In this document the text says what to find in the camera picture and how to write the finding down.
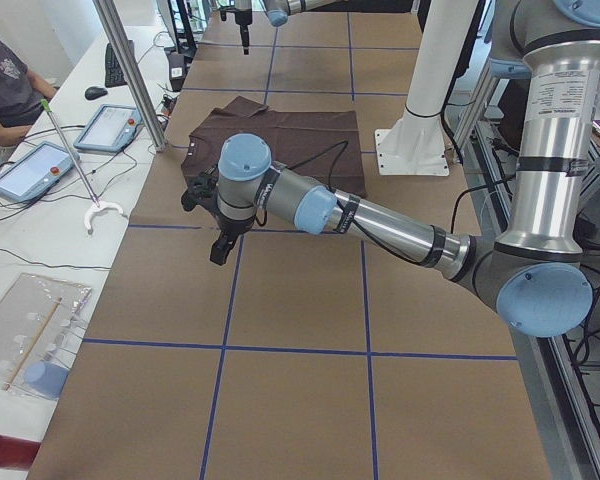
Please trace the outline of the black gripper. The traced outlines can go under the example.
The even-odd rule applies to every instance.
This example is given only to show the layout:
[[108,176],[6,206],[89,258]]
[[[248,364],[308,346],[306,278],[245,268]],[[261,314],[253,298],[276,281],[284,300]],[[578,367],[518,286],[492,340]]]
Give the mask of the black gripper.
[[239,213],[238,217],[218,211],[216,222],[220,228],[220,235],[212,244],[210,261],[216,265],[225,265],[239,236],[253,227],[254,210],[248,209]]
[[233,8],[235,23],[239,25],[243,54],[248,55],[250,52],[249,25],[252,24],[252,1],[234,0]]

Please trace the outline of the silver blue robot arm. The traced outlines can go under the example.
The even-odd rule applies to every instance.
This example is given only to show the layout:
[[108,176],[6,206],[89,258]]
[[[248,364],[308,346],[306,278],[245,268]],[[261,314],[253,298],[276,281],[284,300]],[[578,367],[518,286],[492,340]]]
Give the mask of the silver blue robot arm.
[[[326,0],[264,0],[262,10],[273,27],[284,25],[292,15],[315,10],[330,5]],[[251,0],[235,0],[229,2],[228,11],[234,15],[235,24],[239,28],[241,46],[244,55],[250,54],[249,27],[253,23],[253,2]]]
[[351,234],[400,260],[438,270],[529,336],[554,337],[589,313],[592,287],[573,238],[600,81],[600,1],[501,1],[491,56],[530,71],[515,191],[506,230],[488,242],[421,223],[298,175],[260,137],[224,143],[208,208],[223,264],[258,210],[299,230]]

